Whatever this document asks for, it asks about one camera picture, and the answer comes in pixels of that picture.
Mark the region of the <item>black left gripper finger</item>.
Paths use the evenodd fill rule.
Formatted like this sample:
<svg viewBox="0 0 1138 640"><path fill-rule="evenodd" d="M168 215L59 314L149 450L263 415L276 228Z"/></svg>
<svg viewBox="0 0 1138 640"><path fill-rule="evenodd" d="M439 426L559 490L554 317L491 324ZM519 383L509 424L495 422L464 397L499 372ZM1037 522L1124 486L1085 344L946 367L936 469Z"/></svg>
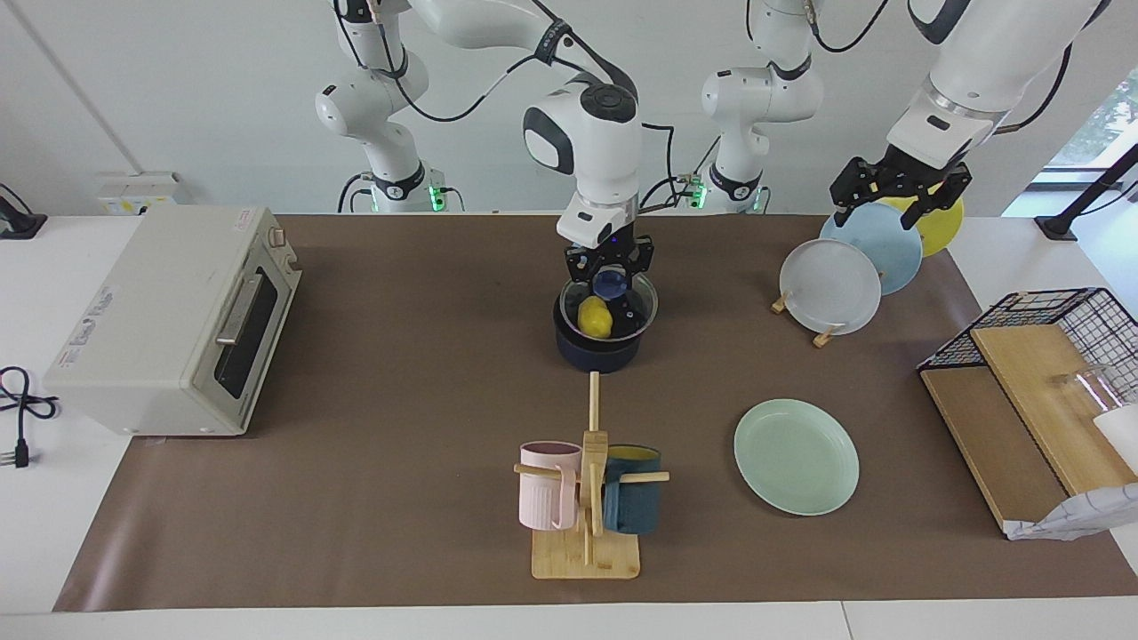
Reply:
<svg viewBox="0 0 1138 640"><path fill-rule="evenodd" d="M935 187L917 184L910 205L902 211L902 218L900 218L902 229L913 229L920 219L930 213L950 210L967 190L972 179L968 169L954 169Z"/></svg>
<svg viewBox="0 0 1138 640"><path fill-rule="evenodd" d="M879 199L877 196L879 166L867 162L865 158L851 158L846 163L838 177L830 183L830 202L836 211L833 220L838 227L844 227L853 210L866 203Z"/></svg>

